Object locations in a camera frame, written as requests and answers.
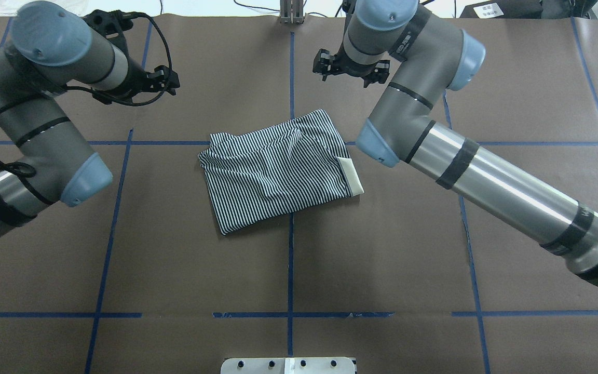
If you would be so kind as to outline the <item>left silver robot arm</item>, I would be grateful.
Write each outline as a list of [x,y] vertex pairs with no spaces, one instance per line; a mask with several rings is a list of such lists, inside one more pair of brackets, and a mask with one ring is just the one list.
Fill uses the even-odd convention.
[[104,104],[152,104],[180,87],[171,63],[149,72],[128,51],[124,31],[142,12],[95,10],[80,17],[57,3],[23,5],[0,48],[0,237],[62,202],[78,206],[113,175],[56,102],[68,91]]

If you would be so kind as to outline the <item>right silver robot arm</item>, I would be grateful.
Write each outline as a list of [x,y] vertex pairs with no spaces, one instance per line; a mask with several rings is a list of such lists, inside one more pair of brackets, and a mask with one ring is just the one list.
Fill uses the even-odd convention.
[[430,117],[445,90],[460,90],[477,74],[484,45],[418,1],[344,1],[342,10],[342,44],[335,54],[319,50],[313,72],[386,84],[358,149],[389,168],[417,168],[598,287],[598,212]]

